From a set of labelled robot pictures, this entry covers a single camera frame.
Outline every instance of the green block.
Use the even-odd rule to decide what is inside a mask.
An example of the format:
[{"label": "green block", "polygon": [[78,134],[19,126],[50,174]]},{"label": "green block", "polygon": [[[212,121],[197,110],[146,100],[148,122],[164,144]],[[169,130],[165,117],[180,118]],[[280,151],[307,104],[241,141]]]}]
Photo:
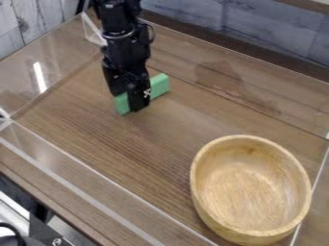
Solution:
[{"label": "green block", "polygon": [[[160,97],[162,94],[170,90],[170,78],[166,74],[160,74],[158,76],[150,79],[150,100]],[[129,96],[128,93],[121,94],[116,97],[116,108],[121,115],[125,115],[130,112],[129,107]]]}]

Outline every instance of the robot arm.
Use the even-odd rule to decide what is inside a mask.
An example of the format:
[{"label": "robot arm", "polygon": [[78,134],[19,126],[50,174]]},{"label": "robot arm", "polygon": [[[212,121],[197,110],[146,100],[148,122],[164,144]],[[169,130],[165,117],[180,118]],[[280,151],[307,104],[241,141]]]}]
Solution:
[{"label": "robot arm", "polygon": [[138,19],[141,0],[94,0],[104,25],[104,71],[114,96],[128,92],[129,105],[140,111],[150,103],[150,79],[146,63],[154,32]]}]

